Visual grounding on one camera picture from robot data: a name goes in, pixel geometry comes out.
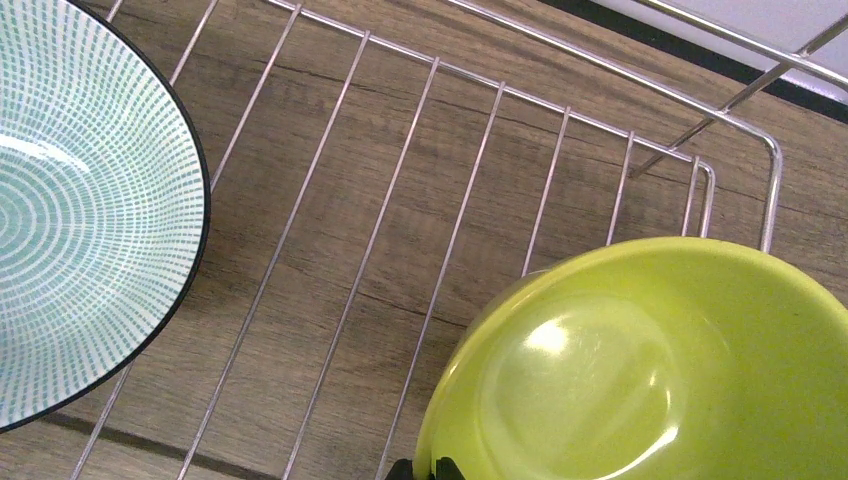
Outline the metal wire dish rack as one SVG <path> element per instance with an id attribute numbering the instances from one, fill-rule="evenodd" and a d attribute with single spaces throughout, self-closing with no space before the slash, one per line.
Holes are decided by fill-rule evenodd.
<path id="1" fill-rule="evenodd" d="M 217 181 L 204 260 L 127 374 L 63 411 L 70 479 L 375 479 L 522 271 L 679 230 L 687 164 L 262 1 L 97 1 Z"/>

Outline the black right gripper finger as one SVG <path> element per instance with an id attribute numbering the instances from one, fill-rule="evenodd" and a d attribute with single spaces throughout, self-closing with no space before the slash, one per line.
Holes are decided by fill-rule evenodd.
<path id="1" fill-rule="evenodd" d="M 436 467 L 433 472 L 428 475 L 429 480 L 464 480 L 455 462 L 443 457 L 436 461 Z M 411 459 L 397 460 L 388 471 L 385 480 L 414 480 L 413 461 Z"/>

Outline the pale green glass bowl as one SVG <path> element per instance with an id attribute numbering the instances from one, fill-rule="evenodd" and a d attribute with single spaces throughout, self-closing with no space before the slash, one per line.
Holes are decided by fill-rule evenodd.
<path id="1" fill-rule="evenodd" d="M 1 5 L 1 428 L 86 395 L 185 298 L 210 180 L 179 96 L 79 1 Z"/>

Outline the yellow green bowl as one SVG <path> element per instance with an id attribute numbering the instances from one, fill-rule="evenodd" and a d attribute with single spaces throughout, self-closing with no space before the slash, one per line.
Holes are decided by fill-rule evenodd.
<path id="1" fill-rule="evenodd" d="M 695 237 L 632 240 L 522 278 L 472 321 L 413 474 L 843 479 L 847 310 L 796 267 Z"/>

